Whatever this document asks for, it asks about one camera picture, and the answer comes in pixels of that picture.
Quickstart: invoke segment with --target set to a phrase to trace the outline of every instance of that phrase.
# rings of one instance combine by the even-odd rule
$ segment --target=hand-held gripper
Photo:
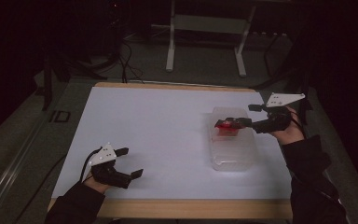
[[[89,164],[89,166],[91,166],[91,174],[93,178],[96,181],[105,185],[127,189],[130,182],[133,179],[141,177],[144,171],[143,169],[141,169],[132,172],[130,175],[126,175],[121,172],[118,172],[115,169],[114,166],[116,164],[116,158],[123,155],[127,155],[128,152],[129,149],[127,147],[123,147],[121,149],[113,149],[109,143],[106,144],[104,147],[93,151],[86,159],[86,162]]]
[[[236,130],[253,128],[257,133],[271,133],[285,130],[292,121],[292,115],[286,105],[305,98],[304,94],[275,94],[272,93],[266,104],[249,105],[250,111],[266,111],[267,119],[252,122],[247,118],[226,118],[218,120],[215,128]]]

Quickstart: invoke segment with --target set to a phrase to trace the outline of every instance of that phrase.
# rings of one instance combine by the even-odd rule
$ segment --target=wooden table edge
[[[48,209],[55,203],[51,199]],[[98,217],[114,218],[292,218],[289,199],[105,199]]]
[[[189,90],[189,91],[244,91],[255,92],[252,89],[236,87],[213,87],[213,86],[194,86],[184,84],[141,84],[141,83],[115,83],[98,82],[94,87],[100,88],[136,88],[136,89],[163,89],[163,90]]]

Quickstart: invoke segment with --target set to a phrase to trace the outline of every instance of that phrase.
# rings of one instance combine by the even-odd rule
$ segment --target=white table leg
[[[171,1],[171,26],[170,26],[170,46],[168,48],[167,66],[165,70],[167,72],[173,71],[173,60],[175,56],[175,0]]]
[[[239,72],[240,77],[246,77],[245,65],[243,63],[243,58],[242,58],[242,50],[243,50],[243,46],[245,45],[246,37],[249,34],[249,29],[251,28],[251,23],[252,23],[254,14],[255,14],[255,7],[252,7],[251,13],[249,14],[249,17],[247,20],[248,25],[245,26],[245,29],[242,33],[241,42],[236,48],[234,48],[235,59],[237,60],[238,72]]]

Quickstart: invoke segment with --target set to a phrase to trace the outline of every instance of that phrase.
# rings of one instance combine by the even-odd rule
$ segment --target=gray floor
[[[269,78],[263,61],[263,51],[271,38],[251,35],[246,42],[243,53],[248,72],[246,78],[239,77],[232,46],[194,43],[178,39],[176,45],[174,70],[165,71],[168,42],[166,34],[156,35],[150,42],[139,41],[134,35],[128,39],[131,46],[130,66],[142,70],[144,82],[175,82],[200,85],[218,85],[232,87],[249,87]],[[282,62],[290,41],[281,38],[268,54],[271,69]],[[123,46],[122,54],[126,58],[130,49]],[[137,76],[141,73],[134,70]],[[120,81],[122,68],[117,65],[101,75],[109,81]],[[128,77],[134,77],[128,70]],[[0,223],[13,223],[22,208],[28,203],[34,191],[43,182],[48,170],[64,155],[71,145],[80,120],[82,110],[87,102],[91,87],[97,82],[79,74],[74,74],[66,83],[54,82],[54,102],[49,110],[42,112],[43,98],[30,96],[21,107],[0,127],[0,176],[5,171],[16,153],[28,148],[21,171],[4,200],[0,202]],[[277,83],[265,91],[282,91],[285,81]],[[351,223],[358,223],[358,176],[345,153],[337,134],[323,109],[317,101],[314,91],[310,93],[310,102],[314,110],[309,112],[308,132],[318,133],[323,137],[323,146],[332,155],[334,165],[329,169],[329,176],[341,193],[341,200],[348,209]],[[48,122],[53,110],[70,111],[69,122]],[[60,163],[53,170],[41,190],[21,216],[18,223],[43,223],[48,202],[60,173]],[[99,218],[96,223],[108,223],[110,219]],[[286,223],[285,220],[180,220],[179,223]],[[123,219],[122,223],[176,223],[175,220]]]

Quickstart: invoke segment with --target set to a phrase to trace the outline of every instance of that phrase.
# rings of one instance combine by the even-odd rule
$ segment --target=white tabletop
[[[275,138],[255,135],[259,159],[245,172],[212,168],[207,118],[215,106],[262,104],[257,92],[94,87],[76,130],[52,198],[78,180],[92,150],[110,142],[128,147],[117,158],[122,173],[144,169],[128,189],[111,188],[110,199],[288,199],[290,175]]]

